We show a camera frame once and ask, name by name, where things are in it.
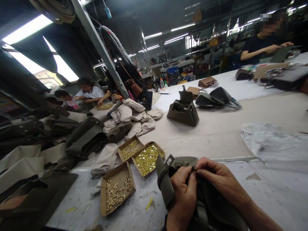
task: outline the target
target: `plastic bottle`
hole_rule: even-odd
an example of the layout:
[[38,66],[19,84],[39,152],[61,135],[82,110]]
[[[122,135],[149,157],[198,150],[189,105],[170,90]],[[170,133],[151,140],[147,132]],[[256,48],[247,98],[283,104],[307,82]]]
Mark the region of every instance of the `plastic bottle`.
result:
[[165,87],[163,79],[160,79],[160,86],[162,89]]

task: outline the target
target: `white work table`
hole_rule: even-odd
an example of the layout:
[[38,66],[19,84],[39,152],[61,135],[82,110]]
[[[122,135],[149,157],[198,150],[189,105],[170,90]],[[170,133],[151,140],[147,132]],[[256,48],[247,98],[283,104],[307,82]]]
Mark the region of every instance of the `white work table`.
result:
[[[294,63],[308,63],[308,54],[301,54]],[[236,71],[214,76],[219,85],[239,100],[242,109],[206,110],[198,108],[200,121],[189,127],[167,119],[169,105],[179,99],[182,85],[168,88],[154,107],[164,111],[156,128],[140,136],[143,144],[155,141],[165,151],[166,157],[206,156],[226,163],[252,199],[284,230],[305,230],[308,227],[308,177],[305,161],[262,162],[246,147],[240,136],[244,122],[269,122],[289,131],[308,132],[308,96],[299,92],[264,89],[251,81],[236,81]],[[184,84],[198,86],[198,81]],[[102,116],[105,111],[95,113]],[[91,179],[90,169],[95,155],[79,163],[72,172],[79,174],[76,182],[57,208],[47,226],[64,230],[92,229],[100,224],[103,230],[161,230],[166,209],[157,186],[154,171],[143,179],[131,164],[136,192],[116,211],[107,217],[100,215],[100,196],[92,198],[98,179]],[[153,197],[154,205],[146,211]]]

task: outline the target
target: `tan leather bag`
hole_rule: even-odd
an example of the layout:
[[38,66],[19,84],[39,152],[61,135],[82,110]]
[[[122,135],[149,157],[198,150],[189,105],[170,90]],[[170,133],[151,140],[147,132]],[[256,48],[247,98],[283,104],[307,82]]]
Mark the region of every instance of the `tan leather bag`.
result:
[[212,76],[209,76],[205,79],[202,79],[199,81],[198,83],[198,87],[201,87],[201,88],[207,88],[209,87],[210,85],[212,85],[213,83],[216,83],[217,80],[214,79]]

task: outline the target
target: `finger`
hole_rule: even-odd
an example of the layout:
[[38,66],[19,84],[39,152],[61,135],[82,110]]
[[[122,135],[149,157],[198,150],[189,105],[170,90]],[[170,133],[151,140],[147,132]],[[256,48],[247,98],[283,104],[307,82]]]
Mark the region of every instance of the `finger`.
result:
[[197,191],[197,176],[196,172],[192,172],[189,176],[187,192],[196,194]]
[[174,183],[176,185],[185,184],[186,179],[188,178],[191,172],[192,172],[191,167],[180,167],[174,174]]
[[218,172],[221,169],[221,164],[206,157],[202,157],[200,160],[197,161],[196,169],[201,169],[206,167],[209,167],[213,169],[215,172]]
[[198,169],[197,174],[214,183],[217,180],[217,175],[205,169]]

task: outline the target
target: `hand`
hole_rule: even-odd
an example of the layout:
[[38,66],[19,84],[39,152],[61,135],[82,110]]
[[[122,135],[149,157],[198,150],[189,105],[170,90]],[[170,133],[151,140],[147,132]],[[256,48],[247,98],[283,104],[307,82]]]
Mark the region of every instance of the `hand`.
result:
[[273,52],[275,52],[278,48],[280,48],[280,46],[274,44],[274,45],[271,45],[271,46],[269,46],[269,47],[266,47],[266,48],[265,48],[265,51],[268,52],[268,53],[273,53]]
[[289,46],[294,46],[294,43],[292,42],[286,42],[280,45],[281,47],[289,47]]
[[11,210],[19,206],[25,199],[27,195],[15,197],[8,200],[7,202],[0,205],[0,210]]
[[202,157],[196,164],[197,174],[213,183],[220,193],[238,210],[253,203],[227,166]]
[[118,94],[113,94],[112,96],[113,96],[113,98],[114,98],[115,100],[122,99],[122,96],[120,96],[120,95],[118,95]]
[[97,103],[98,106],[101,106],[103,104],[103,99],[100,99]]
[[174,205],[167,217],[168,231],[186,230],[193,216],[197,202],[197,180],[196,173],[191,171],[191,167],[180,167],[170,178],[175,196]]
[[91,103],[91,102],[93,102],[93,99],[86,99],[84,102]]

